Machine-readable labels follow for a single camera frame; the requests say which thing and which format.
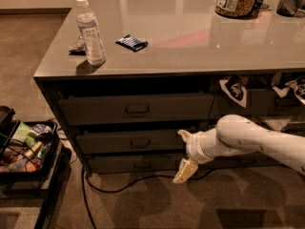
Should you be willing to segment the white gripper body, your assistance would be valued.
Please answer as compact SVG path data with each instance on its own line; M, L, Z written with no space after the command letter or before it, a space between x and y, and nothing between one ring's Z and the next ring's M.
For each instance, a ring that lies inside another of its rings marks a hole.
M197 164L204 164L213 160L205 151L205 138L206 135L203 132L198 132L195 134L188 134L185 139L186 154L189 159Z

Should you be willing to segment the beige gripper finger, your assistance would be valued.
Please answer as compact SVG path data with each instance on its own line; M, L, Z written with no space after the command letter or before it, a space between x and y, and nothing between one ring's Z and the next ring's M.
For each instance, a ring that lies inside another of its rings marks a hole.
M182 137L185 143L187 143L192 137L192 134L186 130L179 130L177 133Z
M191 159L183 158L180 162L178 172L173 178L173 183L182 184L186 182L198 169L198 164Z

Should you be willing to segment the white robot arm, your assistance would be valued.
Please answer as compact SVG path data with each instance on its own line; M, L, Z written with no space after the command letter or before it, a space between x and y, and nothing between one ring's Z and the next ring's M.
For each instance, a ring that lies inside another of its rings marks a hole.
M182 158L173 182L186 182L199 164L219 156L246 155L260 152L305 175L305 137L265 129L237 114L221 117L206 132L177 132L186 144L187 158Z

